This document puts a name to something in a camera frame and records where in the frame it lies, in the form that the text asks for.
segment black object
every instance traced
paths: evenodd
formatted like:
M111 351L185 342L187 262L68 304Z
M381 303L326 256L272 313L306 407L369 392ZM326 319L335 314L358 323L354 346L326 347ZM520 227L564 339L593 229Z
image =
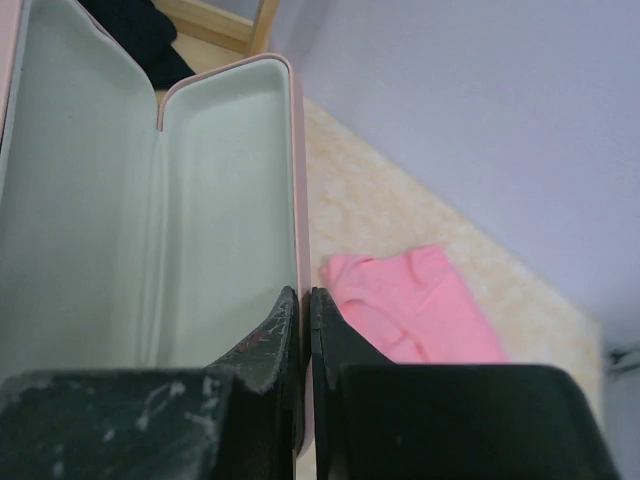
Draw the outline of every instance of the black object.
M391 364L324 289L310 320L319 480L619 478L561 370Z
M154 88L194 74L171 47L176 27L151 0L79 0L145 71Z
M292 479L298 302L206 369L25 374L0 389L1 479Z

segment white wall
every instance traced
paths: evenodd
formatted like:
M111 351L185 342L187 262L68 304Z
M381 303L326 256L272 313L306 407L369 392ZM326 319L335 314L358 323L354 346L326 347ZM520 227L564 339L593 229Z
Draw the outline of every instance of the white wall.
M640 339L639 25L637 0L281 0L272 45L621 344Z

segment pink glasses case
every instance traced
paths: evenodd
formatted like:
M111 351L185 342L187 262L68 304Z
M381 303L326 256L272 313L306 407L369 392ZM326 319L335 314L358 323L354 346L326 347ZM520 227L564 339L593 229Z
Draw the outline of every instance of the pink glasses case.
M203 366L283 286L306 297L302 97L283 58L186 79L158 109L75 0L6 0L0 122L0 380Z

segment floor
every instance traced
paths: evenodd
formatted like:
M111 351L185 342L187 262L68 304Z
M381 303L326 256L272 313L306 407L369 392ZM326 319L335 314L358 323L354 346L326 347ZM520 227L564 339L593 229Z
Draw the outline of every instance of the floor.
M196 72L237 53L180 36L176 50ZM429 243L446 247L515 362L556 365L602 413L599 325L518 259L477 230L313 102L305 100L311 266L314 285L334 253L393 255ZM315 478L313 447L298 478Z

